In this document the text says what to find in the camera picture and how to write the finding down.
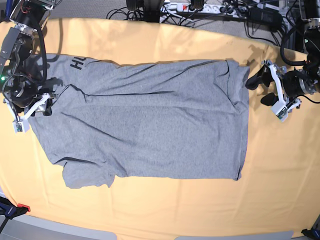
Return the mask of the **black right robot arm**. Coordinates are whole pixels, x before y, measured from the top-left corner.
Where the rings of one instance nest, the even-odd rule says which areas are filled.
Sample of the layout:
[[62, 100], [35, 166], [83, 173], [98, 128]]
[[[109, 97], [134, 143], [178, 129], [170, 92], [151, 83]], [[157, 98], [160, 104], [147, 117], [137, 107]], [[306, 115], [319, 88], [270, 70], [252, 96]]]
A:
[[[8, 0], [0, 12], [1, 22], [12, 22], [0, 50], [0, 90], [4, 103], [19, 120], [19, 114], [30, 112], [42, 100], [46, 91], [48, 66], [43, 27], [51, 11], [56, 7], [54, 0]], [[39, 39], [42, 70], [33, 74], [27, 60], [35, 48], [35, 35]]]

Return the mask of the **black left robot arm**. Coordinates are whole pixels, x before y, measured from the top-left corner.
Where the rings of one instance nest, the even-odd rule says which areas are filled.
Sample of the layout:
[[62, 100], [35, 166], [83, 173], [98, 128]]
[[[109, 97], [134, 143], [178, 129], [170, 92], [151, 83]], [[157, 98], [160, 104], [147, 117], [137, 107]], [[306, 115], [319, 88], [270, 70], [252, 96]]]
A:
[[[262, 68], [245, 84], [248, 90], [255, 90], [259, 85], [269, 87], [274, 82], [276, 93], [269, 93], [261, 100], [261, 104], [290, 110], [299, 108], [300, 97], [320, 92], [320, 2], [318, 0], [304, 0], [300, 5], [304, 11], [299, 24], [292, 28], [282, 38], [280, 45], [280, 57], [283, 62], [291, 67], [302, 67], [285, 71], [269, 60], [265, 60]], [[292, 61], [285, 55], [285, 44], [293, 33], [303, 37], [304, 47], [307, 51], [306, 60]]]

